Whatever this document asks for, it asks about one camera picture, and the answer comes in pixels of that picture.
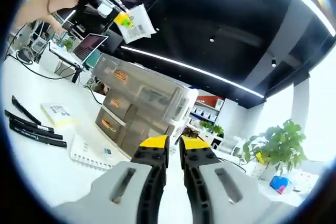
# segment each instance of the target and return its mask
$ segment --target black ceiling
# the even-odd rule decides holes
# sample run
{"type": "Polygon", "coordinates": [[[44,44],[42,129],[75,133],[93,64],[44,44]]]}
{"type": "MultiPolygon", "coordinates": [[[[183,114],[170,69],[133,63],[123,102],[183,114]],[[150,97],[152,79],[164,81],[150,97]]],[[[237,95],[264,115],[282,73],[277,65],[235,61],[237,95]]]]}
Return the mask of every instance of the black ceiling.
{"type": "MultiPolygon", "coordinates": [[[[335,42],[300,0],[159,0],[149,17],[159,31],[127,46],[214,73],[266,97],[302,80],[335,42]],[[277,59],[276,68],[271,67],[272,56],[277,59]]],[[[246,108],[264,101],[162,60],[124,49],[116,56],[246,108]]]]}

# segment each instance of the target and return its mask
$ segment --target desk surface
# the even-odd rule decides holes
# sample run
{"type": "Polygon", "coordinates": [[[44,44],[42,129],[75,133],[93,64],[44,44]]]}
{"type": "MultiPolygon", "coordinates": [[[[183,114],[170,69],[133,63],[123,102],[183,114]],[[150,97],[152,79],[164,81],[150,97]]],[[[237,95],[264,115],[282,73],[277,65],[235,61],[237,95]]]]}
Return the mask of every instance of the desk surface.
{"type": "MultiPolygon", "coordinates": [[[[57,77],[38,64],[29,67],[46,76],[57,77]]],[[[51,124],[40,109],[40,104],[53,102],[66,104],[75,115],[77,124],[75,127],[57,127],[55,133],[62,134],[68,146],[71,146],[75,133],[88,141],[108,141],[94,123],[100,105],[89,90],[67,80],[48,80],[39,77],[12,58],[3,63],[2,82],[3,108],[22,118],[25,116],[12,105],[12,95],[43,124],[49,126],[51,124]]],[[[22,175],[26,177],[28,185],[48,205],[56,206],[81,198],[90,191],[91,183],[103,174],[100,170],[73,162],[69,158],[70,148],[65,150],[35,142],[9,130],[8,119],[5,120],[5,124],[22,175]]],[[[120,160],[128,160],[116,148],[112,151],[120,160]]]]}

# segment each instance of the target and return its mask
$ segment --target shelf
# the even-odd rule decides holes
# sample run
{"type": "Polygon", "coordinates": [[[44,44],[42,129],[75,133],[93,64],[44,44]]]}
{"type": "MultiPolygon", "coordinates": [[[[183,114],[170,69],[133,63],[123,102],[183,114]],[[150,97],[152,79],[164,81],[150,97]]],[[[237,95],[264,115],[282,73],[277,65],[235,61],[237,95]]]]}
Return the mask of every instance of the shelf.
{"type": "Polygon", "coordinates": [[[214,108],[214,107],[211,107],[211,106],[209,106],[209,105],[207,105],[207,104],[205,104],[205,103],[203,103],[203,102],[198,102],[198,101],[196,101],[195,103],[200,104],[200,105],[202,105],[202,106],[204,106],[204,107],[207,107],[207,108],[212,109],[212,110],[217,111],[217,112],[220,111],[220,110],[218,110],[218,109],[216,109],[216,108],[214,108]]]}
{"type": "Polygon", "coordinates": [[[193,115],[193,116],[195,116],[195,117],[197,117],[197,118],[199,118],[199,119],[204,119],[204,120],[207,120],[207,121],[209,121],[209,122],[211,122],[211,123],[215,123],[215,121],[212,121],[212,120],[210,120],[210,119],[208,119],[208,118],[205,118],[205,117],[203,117],[202,115],[197,115],[197,114],[195,114],[194,112],[191,112],[190,114],[193,115]]]}

